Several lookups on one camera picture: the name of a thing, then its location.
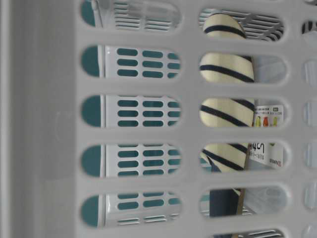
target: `product label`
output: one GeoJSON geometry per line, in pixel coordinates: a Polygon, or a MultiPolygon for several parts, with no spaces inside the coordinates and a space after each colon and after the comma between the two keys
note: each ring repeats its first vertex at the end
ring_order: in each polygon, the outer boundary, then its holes
{"type": "MultiPolygon", "coordinates": [[[[254,111],[254,127],[276,127],[283,123],[283,106],[257,106],[254,111]]],[[[283,166],[283,146],[276,143],[251,143],[250,159],[272,168],[283,166]]]]}

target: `white plastic crate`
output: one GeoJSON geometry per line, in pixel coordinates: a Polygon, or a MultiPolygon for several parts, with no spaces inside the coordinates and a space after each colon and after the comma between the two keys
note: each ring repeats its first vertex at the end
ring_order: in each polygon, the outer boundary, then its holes
{"type": "MultiPolygon", "coordinates": [[[[316,216],[315,211],[304,206],[305,188],[316,181],[316,172],[306,168],[303,158],[305,145],[316,139],[314,129],[305,125],[303,107],[316,97],[316,90],[301,74],[303,63],[316,58],[316,50],[300,35],[305,21],[317,20],[315,2],[310,1],[312,5],[298,0],[105,2],[104,6],[109,8],[103,13],[108,17],[104,29],[94,29],[84,23],[80,16],[83,2],[79,0],[1,2],[1,237],[125,237],[129,234],[161,238],[225,233],[246,236],[245,231],[271,228],[280,229],[286,237],[301,237],[316,216]],[[208,39],[199,28],[202,9],[223,9],[245,17],[241,21],[245,27],[258,16],[261,20],[270,19],[274,21],[270,30],[250,33],[249,38],[269,40],[268,34],[278,31],[276,34],[281,39],[278,42],[208,39]],[[277,19],[283,21],[284,28],[277,19]],[[110,58],[105,55],[105,78],[88,76],[80,65],[82,52],[92,44],[106,46],[113,53],[110,58]],[[181,70],[171,80],[118,79],[117,64],[107,64],[116,59],[118,46],[176,52],[181,70]],[[276,71],[269,72],[280,79],[277,84],[210,85],[198,69],[201,56],[210,51],[277,56],[286,64],[287,73],[284,76],[279,72],[281,62],[277,62],[276,71]],[[105,128],[92,128],[85,124],[80,113],[84,100],[92,95],[110,95],[108,99],[105,97],[106,103],[112,100],[111,95],[115,95],[114,101],[118,100],[116,95],[167,95],[179,101],[182,116],[173,127],[122,128],[115,126],[118,120],[115,114],[105,114],[108,117],[105,128]],[[200,122],[198,111],[201,102],[210,96],[278,98],[288,112],[285,124],[276,130],[259,129],[261,133],[252,128],[206,128],[200,122]],[[107,127],[111,121],[114,126],[107,127]],[[201,148],[207,143],[237,140],[280,142],[290,155],[290,163],[278,172],[202,173],[196,159],[201,148]],[[80,168],[80,156],[88,146],[121,143],[172,144],[181,151],[181,167],[170,177],[151,178],[91,178],[80,168]],[[287,195],[285,208],[277,214],[212,221],[200,214],[200,197],[206,190],[271,185],[282,187],[287,195]],[[152,226],[111,229],[94,229],[83,223],[80,209],[88,197],[134,191],[175,192],[182,201],[178,219],[152,226]]],[[[169,73],[168,68],[163,71],[164,75],[169,73]]],[[[110,222],[117,223],[120,219],[125,218],[115,216],[110,222]]]]}

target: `navy stripe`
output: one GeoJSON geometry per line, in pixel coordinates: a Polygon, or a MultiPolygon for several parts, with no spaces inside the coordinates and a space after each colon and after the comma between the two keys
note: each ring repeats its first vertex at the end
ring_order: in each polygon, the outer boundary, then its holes
{"type": "Polygon", "coordinates": [[[246,108],[254,112],[254,104],[250,103],[248,100],[244,100],[244,99],[231,99],[231,100],[241,104],[242,106],[245,106],[246,108]]]}
{"type": "Polygon", "coordinates": [[[224,26],[224,25],[215,25],[215,26],[210,26],[210,27],[207,27],[204,32],[206,34],[208,34],[209,32],[213,32],[213,31],[225,31],[225,32],[231,32],[231,33],[234,33],[234,34],[237,34],[243,38],[246,38],[246,35],[244,34],[243,31],[237,29],[237,28],[234,28],[234,27],[231,27],[231,26],[224,26]]]}
{"type": "Polygon", "coordinates": [[[205,113],[209,113],[211,115],[214,115],[216,117],[222,118],[236,126],[248,126],[245,123],[243,123],[242,121],[238,120],[237,118],[234,118],[233,116],[228,115],[227,113],[223,113],[221,111],[218,111],[216,109],[207,107],[202,105],[201,106],[201,111],[205,112],[205,113]]]}
{"type": "Polygon", "coordinates": [[[239,165],[235,164],[234,162],[231,162],[231,161],[229,161],[229,160],[227,160],[227,159],[225,159],[225,158],[223,158],[221,156],[218,156],[218,155],[216,155],[216,154],[214,154],[214,153],[212,153],[212,152],[210,152],[208,150],[204,149],[203,153],[205,155],[209,156],[210,158],[212,158],[213,160],[216,160],[217,162],[219,162],[219,163],[221,163],[223,165],[226,165],[229,168],[232,168],[232,169],[238,170],[238,171],[242,171],[243,170],[243,168],[241,166],[239,166],[239,165]]]}
{"type": "Polygon", "coordinates": [[[251,56],[240,56],[240,57],[242,57],[242,58],[244,58],[245,60],[250,61],[250,62],[252,63],[252,58],[251,58],[251,56]]]}
{"type": "Polygon", "coordinates": [[[248,148],[247,147],[245,147],[245,146],[243,146],[243,145],[241,145],[241,144],[228,144],[228,145],[231,145],[232,147],[234,147],[235,149],[237,149],[237,150],[240,150],[241,152],[243,152],[243,153],[247,153],[247,151],[248,151],[248,148]]]}
{"type": "Polygon", "coordinates": [[[225,68],[225,67],[221,67],[221,66],[217,66],[217,65],[213,65],[213,64],[206,64],[206,65],[201,65],[200,66],[200,70],[204,71],[204,70],[210,70],[210,71],[215,71],[218,73],[223,73],[226,75],[229,75],[231,77],[234,77],[236,79],[239,79],[243,82],[246,83],[254,83],[254,80],[244,74],[238,73],[237,71],[225,68]]]}

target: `navy and cream striped towel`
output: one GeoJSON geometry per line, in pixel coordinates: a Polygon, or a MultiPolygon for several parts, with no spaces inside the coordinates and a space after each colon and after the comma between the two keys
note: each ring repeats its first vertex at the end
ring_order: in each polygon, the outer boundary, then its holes
{"type": "MultiPolygon", "coordinates": [[[[240,24],[222,13],[210,16],[203,29],[209,37],[246,38],[240,24]]],[[[208,53],[201,60],[200,70],[208,82],[254,82],[253,62],[248,56],[208,53]]],[[[209,98],[203,102],[200,116],[203,123],[210,127],[252,126],[254,100],[209,98]]],[[[203,149],[201,157],[211,164],[212,172],[242,171],[247,148],[247,143],[210,144],[203,149]]],[[[240,189],[210,191],[210,216],[235,215],[239,196],[240,189]]]]}

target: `dark fabric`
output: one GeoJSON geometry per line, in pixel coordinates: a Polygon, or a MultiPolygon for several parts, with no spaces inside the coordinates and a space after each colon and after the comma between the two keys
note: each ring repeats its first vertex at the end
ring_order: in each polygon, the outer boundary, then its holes
{"type": "MultiPolygon", "coordinates": [[[[220,172],[220,169],[214,163],[212,163],[211,172],[220,172]]],[[[233,189],[210,191],[210,217],[236,215],[238,208],[238,200],[239,196],[233,189]]],[[[232,238],[232,234],[214,235],[213,237],[232,238]]]]}

